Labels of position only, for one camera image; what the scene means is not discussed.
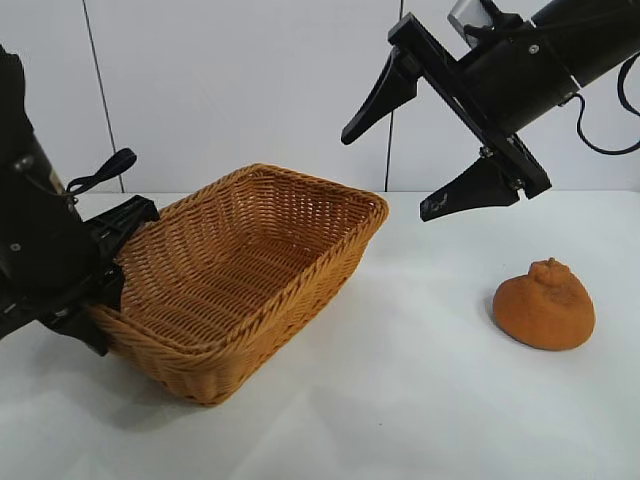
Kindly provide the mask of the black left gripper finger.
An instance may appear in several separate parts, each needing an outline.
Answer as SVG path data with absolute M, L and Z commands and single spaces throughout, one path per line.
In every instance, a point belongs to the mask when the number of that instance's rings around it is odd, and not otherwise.
M 92 292 L 92 300 L 112 310 L 121 309 L 121 295 L 124 288 L 124 273 L 122 268 L 111 263 L 96 280 Z
M 56 334 L 82 342 L 99 356 L 109 351 L 107 335 L 98 328 L 82 305 L 65 307 L 47 318 L 47 328 Z

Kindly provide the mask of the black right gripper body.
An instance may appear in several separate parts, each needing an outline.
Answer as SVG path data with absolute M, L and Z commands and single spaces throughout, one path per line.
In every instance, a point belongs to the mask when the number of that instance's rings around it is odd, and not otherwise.
M 562 103 L 577 86 L 543 40 L 528 42 L 529 23 L 455 59 L 411 13 L 388 41 L 409 52 L 424 79 L 481 142 L 479 158 L 521 178 L 518 193 L 533 198 L 551 182 L 518 133 Z

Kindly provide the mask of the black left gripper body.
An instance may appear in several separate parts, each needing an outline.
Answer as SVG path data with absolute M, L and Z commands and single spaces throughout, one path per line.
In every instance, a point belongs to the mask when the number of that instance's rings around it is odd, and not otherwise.
M 134 196 L 87 221 L 61 201 L 1 212 L 1 336 L 68 306 L 90 313 L 97 277 L 139 227 L 159 219 L 153 201 Z

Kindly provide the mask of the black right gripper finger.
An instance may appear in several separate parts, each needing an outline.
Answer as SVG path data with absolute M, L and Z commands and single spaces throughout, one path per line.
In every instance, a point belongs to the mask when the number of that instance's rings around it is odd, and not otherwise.
M 508 207 L 519 201 L 524 181 L 496 161 L 479 158 L 447 185 L 421 201 L 420 218 L 428 222 L 455 213 Z
M 372 91 L 343 128 L 341 142 L 352 144 L 379 120 L 414 99 L 418 80 L 419 63 L 409 52 L 394 46 Z

